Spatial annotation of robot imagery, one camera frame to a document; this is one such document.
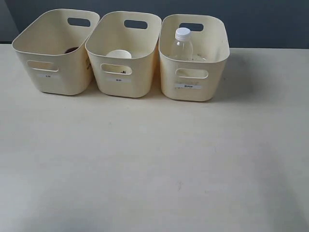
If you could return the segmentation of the brown wooden cup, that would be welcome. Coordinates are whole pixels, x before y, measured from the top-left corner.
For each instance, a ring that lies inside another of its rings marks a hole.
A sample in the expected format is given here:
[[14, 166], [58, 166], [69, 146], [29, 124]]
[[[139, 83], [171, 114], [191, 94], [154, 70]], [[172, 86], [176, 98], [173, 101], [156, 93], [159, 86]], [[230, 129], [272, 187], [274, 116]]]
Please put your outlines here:
[[69, 48], [69, 49], [67, 49], [67, 50], [65, 51], [65, 54], [70, 53], [70, 52], [73, 52], [73, 51], [75, 51], [76, 49], [78, 49], [78, 47]]

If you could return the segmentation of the cream bin right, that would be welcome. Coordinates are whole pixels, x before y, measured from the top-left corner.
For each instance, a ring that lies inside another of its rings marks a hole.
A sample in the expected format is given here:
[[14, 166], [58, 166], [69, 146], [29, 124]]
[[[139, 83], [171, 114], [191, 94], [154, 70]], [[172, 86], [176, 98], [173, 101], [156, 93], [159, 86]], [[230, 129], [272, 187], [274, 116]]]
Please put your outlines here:
[[[193, 57], [178, 60], [171, 56], [175, 31], [191, 30]], [[163, 94], [174, 100], [210, 100], [219, 85], [230, 55], [223, 21], [209, 15], [173, 14], [164, 18], [159, 37], [160, 76]]]

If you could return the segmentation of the cream bin middle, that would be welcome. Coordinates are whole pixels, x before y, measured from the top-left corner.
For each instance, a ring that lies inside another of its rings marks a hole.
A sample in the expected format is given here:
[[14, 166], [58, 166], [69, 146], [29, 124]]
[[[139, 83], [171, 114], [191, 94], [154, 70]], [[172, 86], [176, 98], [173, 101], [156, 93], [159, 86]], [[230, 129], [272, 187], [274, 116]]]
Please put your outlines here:
[[116, 11], [102, 17], [85, 43], [102, 93], [140, 98], [150, 91], [161, 25], [150, 13]]

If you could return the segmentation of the cream bin left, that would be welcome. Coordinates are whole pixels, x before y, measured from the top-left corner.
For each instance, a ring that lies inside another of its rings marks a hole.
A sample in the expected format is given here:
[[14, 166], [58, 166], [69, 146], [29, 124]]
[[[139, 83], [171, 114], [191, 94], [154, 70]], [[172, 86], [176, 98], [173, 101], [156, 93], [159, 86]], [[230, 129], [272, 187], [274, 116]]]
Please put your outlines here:
[[[41, 92], [77, 95], [94, 75], [85, 42], [100, 20], [99, 14], [76, 9], [43, 13], [12, 42], [24, 69]], [[73, 52], [65, 54], [72, 47]]]

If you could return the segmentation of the cream bin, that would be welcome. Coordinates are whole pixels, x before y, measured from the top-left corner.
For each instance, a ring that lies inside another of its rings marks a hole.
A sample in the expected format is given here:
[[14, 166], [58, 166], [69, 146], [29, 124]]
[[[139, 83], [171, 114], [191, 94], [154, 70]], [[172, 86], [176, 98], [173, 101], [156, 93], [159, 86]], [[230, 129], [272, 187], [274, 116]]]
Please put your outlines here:
[[[193, 57], [178, 60], [171, 56], [175, 31], [191, 30]], [[173, 14], [164, 18], [159, 37], [160, 76], [163, 94], [174, 100], [210, 100], [219, 85], [230, 55], [223, 21], [209, 15]]]
[[102, 17], [85, 43], [102, 93], [140, 98], [150, 91], [161, 25], [150, 13], [116, 11]]
[[[43, 13], [12, 42], [24, 69], [41, 92], [77, 95], [94, 75], [85, 42], [100, 20], [99, 14], [76, 9]], [[65, 54], [72, 47], [73, 52]]]

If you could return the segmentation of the white paper cup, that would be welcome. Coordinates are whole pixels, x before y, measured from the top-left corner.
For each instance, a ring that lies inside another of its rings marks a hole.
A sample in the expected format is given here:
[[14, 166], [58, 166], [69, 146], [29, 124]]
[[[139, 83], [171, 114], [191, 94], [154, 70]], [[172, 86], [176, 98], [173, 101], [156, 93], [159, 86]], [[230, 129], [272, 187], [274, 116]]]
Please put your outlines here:
[[[107, 57], [112, 57], [112, 58], [132, 58], [132, 55], [130, 52], [122, 49], [118, 50], [113, 50], [109, 52]], [[130, 68], [128, 66], [122, 66], [122, 65], [106, 65], [106, 71], [107, 72], [112, 72], [112, 73], [129, 73]]]

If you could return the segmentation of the clear plastic bottle white cap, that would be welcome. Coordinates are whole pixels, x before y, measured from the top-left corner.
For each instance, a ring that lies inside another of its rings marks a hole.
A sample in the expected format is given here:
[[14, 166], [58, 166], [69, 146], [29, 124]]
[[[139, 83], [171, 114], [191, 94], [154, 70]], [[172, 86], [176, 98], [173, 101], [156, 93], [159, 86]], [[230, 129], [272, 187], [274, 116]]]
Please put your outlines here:
[[193, 44], [191, 41], [190, 29], [184, 27], [176, 29], [175, 41], [171, 47], [170, 57], [175, 60], [192, 60]]

